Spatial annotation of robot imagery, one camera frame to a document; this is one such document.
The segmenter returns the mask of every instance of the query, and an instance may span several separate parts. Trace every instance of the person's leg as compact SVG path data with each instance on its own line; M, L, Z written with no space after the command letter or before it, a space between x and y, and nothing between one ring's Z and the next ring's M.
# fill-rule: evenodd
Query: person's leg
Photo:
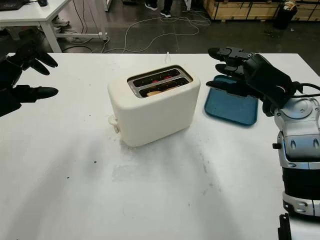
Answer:
M173 0L164 0L164 8L163 8L163 10L160 11L161 16L164 16L165 18L171 17L170 9L172 6L172 1Z
M155 11L158 9L157 0L145 0L144 5L146 8Z
M164 8L163 10L166 12L170 12L173 0L164 0Z

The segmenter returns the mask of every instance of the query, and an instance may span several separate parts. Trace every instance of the robotic arm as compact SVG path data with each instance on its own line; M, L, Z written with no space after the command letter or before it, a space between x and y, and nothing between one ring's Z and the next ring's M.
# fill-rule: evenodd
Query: robotic arm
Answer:
M233 95L256 97L263 102L263 112L268 117L274 116L280 132L272 147L278 150L285 189L283 207L289 213L280 216L278 236L279 240L293 240L289 219L298 217L301 221L303 217L303 224L308 225L310 218L320 217L320 105L312 98L320 94L295 93L302 94L304 86L318 90L320 87L292 82L259 54L233 47L210 48L208 53L225 62L215 68L236 82L215 80L207 82L207 86Z
M58 66L51 56L37 49L33 42L19 48L15 55L0 59L0 117L19 109L21 103L34 103L38 99L49 98L58 93L53 87L15 86L22 71L29 67L43 75L49 75L49 71L40 61L52 68Z

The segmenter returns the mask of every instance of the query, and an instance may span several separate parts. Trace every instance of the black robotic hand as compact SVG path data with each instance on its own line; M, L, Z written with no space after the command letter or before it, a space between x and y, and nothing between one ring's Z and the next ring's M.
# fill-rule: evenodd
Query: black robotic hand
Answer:
M217 64L215 68L231 76L235 83L215 80L206 85L229 94L260 99L263 101L263 112L268 117L274 115L275 109L282 108L296 90L303 91L299 82L292 82L288 75L272 66L260 54L243 52L243 49L234 47L210 48L208 53L212 58L225 62Z
M19 48L15 55L0 60L0 117L19 109L21 103L34 103L38 99L49 98L58 93L53 87L34 88L29 85L15 87L22 72L29 67L43 75L50 74L40 61L52 68L58 66L57 62L39 50L34 42Z

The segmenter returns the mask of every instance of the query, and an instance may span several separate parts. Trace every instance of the toaster lever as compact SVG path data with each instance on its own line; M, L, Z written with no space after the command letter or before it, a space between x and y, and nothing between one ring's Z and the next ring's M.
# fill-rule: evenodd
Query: toaster lever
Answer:
M108 122L109 122L109 124L111 124L113 126L115 133L118 134L120 132L120 130L119 130L119 126L118 126L116 117L114 115L110 116L108 118Z

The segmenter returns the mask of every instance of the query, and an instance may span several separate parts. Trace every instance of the table surface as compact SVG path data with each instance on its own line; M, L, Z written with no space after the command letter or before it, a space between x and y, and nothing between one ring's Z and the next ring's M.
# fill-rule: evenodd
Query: table surface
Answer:
M54 18L57 10L63 8L70 0L48 0L47 6L37 2L26 4L18 10L0 11L0 23L47 21Z
M243 127L204 113L205 82L218 72L206 54L171 55L201 80L188 129L128 147L108 124L107 84L164 64L162 54L63 54L42 76L57 96L0 118L2 240L276 240L282 172L278 129L259 104ZM297 54L264 54L293 81L319 85Z

